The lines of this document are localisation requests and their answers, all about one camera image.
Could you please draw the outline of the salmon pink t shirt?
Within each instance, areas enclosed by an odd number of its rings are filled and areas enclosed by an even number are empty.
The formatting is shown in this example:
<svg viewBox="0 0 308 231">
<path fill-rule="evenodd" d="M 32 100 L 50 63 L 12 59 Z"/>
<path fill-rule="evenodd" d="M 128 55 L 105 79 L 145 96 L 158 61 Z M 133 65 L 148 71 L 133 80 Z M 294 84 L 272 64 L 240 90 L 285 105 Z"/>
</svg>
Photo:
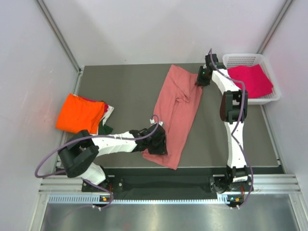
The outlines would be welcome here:
<svg viewBox="0 0 308 231">
<path fill-rule="evenodd" d="M 196 80 L 197 74 L 171 65 L 154 107 L 154 114 L 164 124 L 167 155 L 145 150 L 143 158 L 170 169 L 178 168 L 203 92 Z"/>
</svg>

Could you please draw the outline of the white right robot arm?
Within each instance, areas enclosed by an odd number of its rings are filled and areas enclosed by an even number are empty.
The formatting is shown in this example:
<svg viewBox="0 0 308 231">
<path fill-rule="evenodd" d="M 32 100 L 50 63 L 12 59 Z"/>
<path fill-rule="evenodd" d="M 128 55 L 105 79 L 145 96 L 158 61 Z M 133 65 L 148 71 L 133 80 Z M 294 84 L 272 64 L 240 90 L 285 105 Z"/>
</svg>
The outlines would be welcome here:
<svg viewBox="0 0 308 231">
<path fill-rule="evenodd" d="M 215 83 L 222 94 L 219 116 L 224 122 L 228 137 L 227 176 L 225 186 L 237 190 L 248 181 L 247 162 L 244 154 L 244 121 L 247 117 L 248 91 L 240 80 L 232 79 L 227 68 L 211 51 L 205 64 L 199 68 L 196 85 L 205 87 Z"/>
</svg>

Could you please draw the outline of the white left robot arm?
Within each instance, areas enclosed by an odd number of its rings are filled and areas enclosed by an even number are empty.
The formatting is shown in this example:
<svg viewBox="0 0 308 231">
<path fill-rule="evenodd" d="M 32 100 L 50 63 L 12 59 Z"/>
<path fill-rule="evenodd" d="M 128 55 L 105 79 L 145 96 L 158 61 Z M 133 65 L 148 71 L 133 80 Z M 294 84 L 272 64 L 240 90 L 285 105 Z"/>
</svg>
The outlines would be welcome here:
<svg viewBox="0 0 308 231">
<path fill-rule="evenodd" d="M 149 128 L 130 130 L 115 135 L 90 135 L 82 130 L 75 134 L 58 155 L 68 178 L 81 177 L 99 191 L 109 186 L 103 167 L 94 163 L 98 156 L 114 153 L 148 151 L 149 154 L 167 154 L 167 136 L 164 128 L 154 123 Z"/>
</svg>

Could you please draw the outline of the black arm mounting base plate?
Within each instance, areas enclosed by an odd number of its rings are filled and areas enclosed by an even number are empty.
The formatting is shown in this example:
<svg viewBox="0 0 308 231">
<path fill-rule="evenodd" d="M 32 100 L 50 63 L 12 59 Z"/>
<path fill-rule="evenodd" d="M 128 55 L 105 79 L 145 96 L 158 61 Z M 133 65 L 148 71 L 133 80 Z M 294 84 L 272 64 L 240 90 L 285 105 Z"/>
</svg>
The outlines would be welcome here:
<svg viewBox="0 0 308 231">
<path fill-rule="evenodd" d="M 115 199 L 214 199 L 220 193 L 248 192 L 251 178 L 242 183 L 228 183 L 224 175 L 108 177 L 100 185 L 83 180 L 82 192 L 110 191 Z"/>
</svg>

